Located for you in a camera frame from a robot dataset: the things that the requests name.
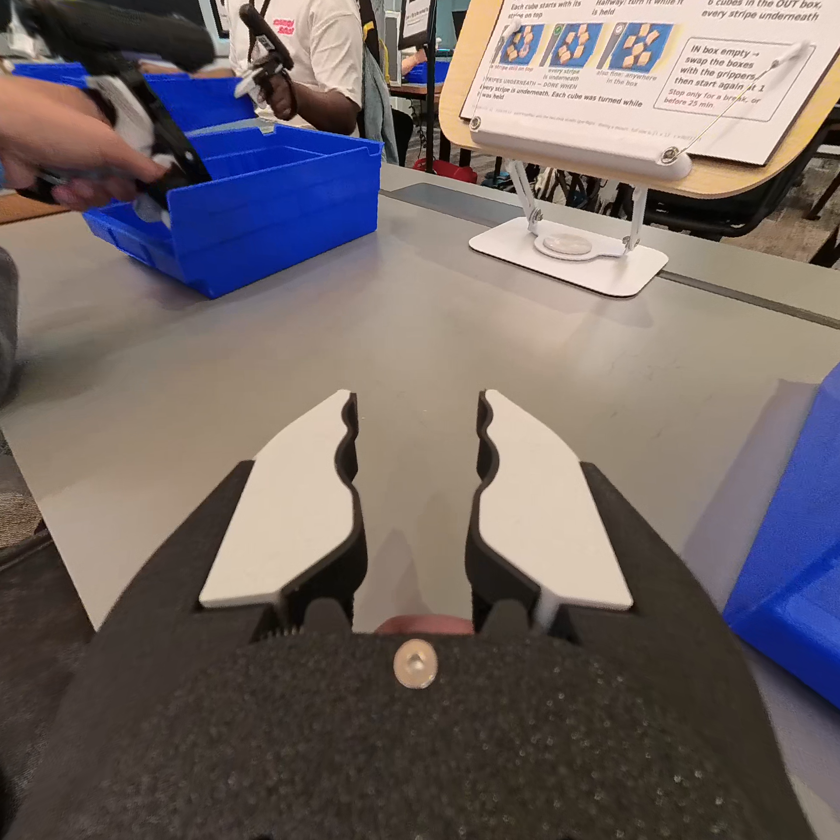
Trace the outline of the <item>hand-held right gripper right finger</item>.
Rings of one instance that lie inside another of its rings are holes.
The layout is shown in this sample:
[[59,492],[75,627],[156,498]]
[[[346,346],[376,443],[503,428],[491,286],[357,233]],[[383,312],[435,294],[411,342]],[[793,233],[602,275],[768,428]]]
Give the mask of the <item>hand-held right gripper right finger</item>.
[[479,393],[476,434],[465,544],[475,630],[507,601],[545,633],[568,607],[629,613],[634,598],[573,449],[495,389]]

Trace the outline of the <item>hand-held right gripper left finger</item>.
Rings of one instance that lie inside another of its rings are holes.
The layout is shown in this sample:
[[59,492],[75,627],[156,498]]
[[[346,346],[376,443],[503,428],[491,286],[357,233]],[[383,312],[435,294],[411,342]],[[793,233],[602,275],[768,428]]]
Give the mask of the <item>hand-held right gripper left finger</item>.
[[368,566],[358,433],[357,395],[338,390],[264,445],[198,596],[202,608],[268,605],[292,628],[325,598],[352,623]]

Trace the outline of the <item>grey jacket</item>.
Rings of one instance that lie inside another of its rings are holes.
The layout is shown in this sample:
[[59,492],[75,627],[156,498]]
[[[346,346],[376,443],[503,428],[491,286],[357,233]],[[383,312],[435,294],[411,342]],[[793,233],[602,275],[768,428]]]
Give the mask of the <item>grey jacket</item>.
[[384,20],[382,2],[359,1],[363,37],[362,106],[357,118],[360,136],[381,143],[382,159],[399,164],[391,94],[383,72],[383,44],[379,23]]

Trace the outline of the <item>white stand with wooden board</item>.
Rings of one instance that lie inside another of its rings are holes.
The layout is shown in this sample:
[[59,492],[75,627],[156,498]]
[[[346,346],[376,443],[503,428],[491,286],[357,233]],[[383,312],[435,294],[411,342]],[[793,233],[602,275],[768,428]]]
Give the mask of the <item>white stand with wooden board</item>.
[[[459,117],[459,111],[502,4],[470,3],[439,103],[441,127],[454,143],[507,159],[514,193],[521,206],[519,216],[473,237],[469,247],[482,255],[605,297],[635,297],[668,262],[665,253],[642,244],[650,191],[696,199],[718,199],[747,192],[780,174],[817,142],[816,130],[837,99],[838,57],[765,165],[682,154],[676,166],[668,168],[642,160],[638,155],[517,142],[494,133],[481,137],[471,132],[480,121],[468,122]],[[576,224],[561,224],[544,217],[527,177],[528,163],[626,186],[631,203],[627,211],[629,231],[597,234]]]

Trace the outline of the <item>black white marker sign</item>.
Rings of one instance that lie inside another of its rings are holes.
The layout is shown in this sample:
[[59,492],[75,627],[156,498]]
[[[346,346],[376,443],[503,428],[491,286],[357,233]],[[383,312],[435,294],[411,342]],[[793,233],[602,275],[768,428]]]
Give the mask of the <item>black white marker sign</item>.
[[425,93],[425,172],[432,174],[434,158],[434,123],[435,123],[435,62],[437,57],[436,41],[436,1],[404,1],[397,40],[397,57],[402,60],[402,53],[409,48],[416,48],[412,57],[413,68],[422,58],[427,62],[427,84]]

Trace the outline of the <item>person's left hand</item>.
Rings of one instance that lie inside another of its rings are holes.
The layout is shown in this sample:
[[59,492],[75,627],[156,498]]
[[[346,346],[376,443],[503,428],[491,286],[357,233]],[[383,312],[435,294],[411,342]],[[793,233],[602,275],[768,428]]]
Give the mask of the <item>person's left hand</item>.
[[2,184],[29,189],[40,171],[75,172],[51,189],[73,211],[129,202],[137,182],[157,182],[166,169],[131,148],[80,89],[21,77],[1,79]]

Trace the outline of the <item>printed instruction sheet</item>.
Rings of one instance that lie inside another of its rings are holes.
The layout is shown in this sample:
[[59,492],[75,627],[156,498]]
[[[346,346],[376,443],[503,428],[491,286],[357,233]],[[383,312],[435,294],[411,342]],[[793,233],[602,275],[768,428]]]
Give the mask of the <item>printed instruction sheet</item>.
[[503,2],[459,117],[517,142],[766,165],[838,57],[838,2]]

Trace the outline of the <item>grey table with wooden edge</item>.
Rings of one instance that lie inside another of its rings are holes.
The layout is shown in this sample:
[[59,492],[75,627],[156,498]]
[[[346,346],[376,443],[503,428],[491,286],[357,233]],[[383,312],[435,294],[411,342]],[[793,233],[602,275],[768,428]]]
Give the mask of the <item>grey table with wooden edge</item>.
[[3,194],[0,199],[0,225],[66,212],[67,209],[61,205],[41,203],[17,193]]

